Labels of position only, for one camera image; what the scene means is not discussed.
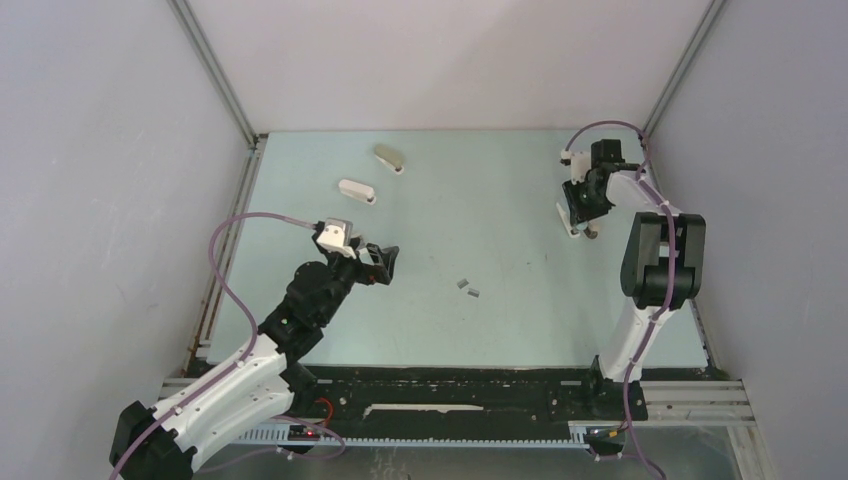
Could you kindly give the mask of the light blue stapler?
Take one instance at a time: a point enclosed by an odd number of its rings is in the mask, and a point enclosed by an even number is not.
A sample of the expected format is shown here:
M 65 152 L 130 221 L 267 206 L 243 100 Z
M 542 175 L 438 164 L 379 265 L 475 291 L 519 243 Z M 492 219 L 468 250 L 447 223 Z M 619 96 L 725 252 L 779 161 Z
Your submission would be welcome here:
M 567 208 L 564 207 L 560 202 L 556 202 L 555 207 L 567 235 L 570 238 L 579 238 L 581 235 L 581 231 L 571 223 L 569 211 L 567 210 Z

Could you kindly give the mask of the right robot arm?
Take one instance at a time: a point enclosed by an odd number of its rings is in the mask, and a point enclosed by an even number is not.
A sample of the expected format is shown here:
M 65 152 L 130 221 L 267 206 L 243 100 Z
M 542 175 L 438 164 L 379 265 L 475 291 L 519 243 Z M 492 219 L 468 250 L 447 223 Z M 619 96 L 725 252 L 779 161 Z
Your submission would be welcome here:
M 660 329 L 699 293 L 706 221 L 667 200 L 649 180 L 645 165 L 624 159 L 616 139 L 599 140 L 588 151 L 564 149 L 560 161 L 569 177 L 556 208 L 570 237 L 597 237 L 599 219 L 615 208 L 633 213 L 619 275 L 625 304 L 596 361 L 602 379 L 581 392 L 585 411 L 606 418 L 622 403 L 614 383 L 640 379 Z

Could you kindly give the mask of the beige brown stapler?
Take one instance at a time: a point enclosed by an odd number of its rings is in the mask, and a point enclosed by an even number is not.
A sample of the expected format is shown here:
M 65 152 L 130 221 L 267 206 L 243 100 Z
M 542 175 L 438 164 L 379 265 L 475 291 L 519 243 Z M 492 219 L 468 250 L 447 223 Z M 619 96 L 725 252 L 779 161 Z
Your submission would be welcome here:
M 596 230 L 595 228 L 593 228 L 592 226 L 587 226 L 584 229 L 583 233 L 584 233 L 586 238 L 592 239 L 592 240 L 596 239 L 599 235 L 599 231 Z

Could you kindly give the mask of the white stapler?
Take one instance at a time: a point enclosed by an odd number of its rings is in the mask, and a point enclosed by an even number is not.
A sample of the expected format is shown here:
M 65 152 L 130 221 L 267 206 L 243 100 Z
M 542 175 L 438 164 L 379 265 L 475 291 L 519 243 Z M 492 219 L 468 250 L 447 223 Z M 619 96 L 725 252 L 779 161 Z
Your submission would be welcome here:
M 374 205 L 376 202 L 376 190 L 369 185 L 350 179 L 342 179 L 338 182 L 338 189 L 342 195 L 361 203 Z

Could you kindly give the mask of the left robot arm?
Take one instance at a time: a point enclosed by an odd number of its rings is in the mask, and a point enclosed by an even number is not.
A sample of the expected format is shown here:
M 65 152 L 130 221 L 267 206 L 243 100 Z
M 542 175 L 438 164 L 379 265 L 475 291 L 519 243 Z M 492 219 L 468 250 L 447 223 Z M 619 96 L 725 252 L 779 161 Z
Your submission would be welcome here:
M 256 337 L 170 397 L 126 407 L 109 453 L 111 478 L 190 479 L 260 423 L 311 412 L 317 379 L 300 359 L 321 341 L 355 284 L 391 283 L 400 250 L 367 244 L 363 252 L 367 261 L 327 253 L 302 264 Z

